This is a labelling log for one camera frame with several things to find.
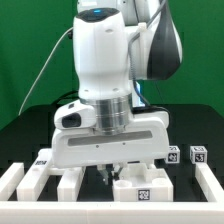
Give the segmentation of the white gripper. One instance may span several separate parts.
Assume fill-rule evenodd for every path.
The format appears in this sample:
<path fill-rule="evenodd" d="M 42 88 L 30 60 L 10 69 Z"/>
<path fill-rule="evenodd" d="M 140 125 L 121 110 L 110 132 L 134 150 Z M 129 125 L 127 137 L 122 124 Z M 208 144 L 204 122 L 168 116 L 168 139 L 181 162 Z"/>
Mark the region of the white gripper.
<path fill-rule="evenodd" d="M 169 150 L 166 111 L 135 114 L 117 135 L 101 136 L 92 128 L 56 129 L 52 138 L 53 164 L 57 168 L 98 165 L 97 170 L 108 184 L 109 174 L 103 164 L 115 164 L 114 179 L 127 166 L 124 162 L 163 159 Z"/>

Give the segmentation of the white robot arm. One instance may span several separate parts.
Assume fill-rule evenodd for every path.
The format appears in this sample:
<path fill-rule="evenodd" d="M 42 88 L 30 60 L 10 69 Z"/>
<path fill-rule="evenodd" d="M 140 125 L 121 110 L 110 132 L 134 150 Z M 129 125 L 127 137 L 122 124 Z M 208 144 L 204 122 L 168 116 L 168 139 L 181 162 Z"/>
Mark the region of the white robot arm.
<path fill-rule="evenodd" d="M 169 150 L 166 110 L 144 104 L 140 80 L 165 80 L 182 61 L 168 0 L 81 0 L 73 22 L 78 100 L 54 116 L 58 168 L 163 159 Z"/>

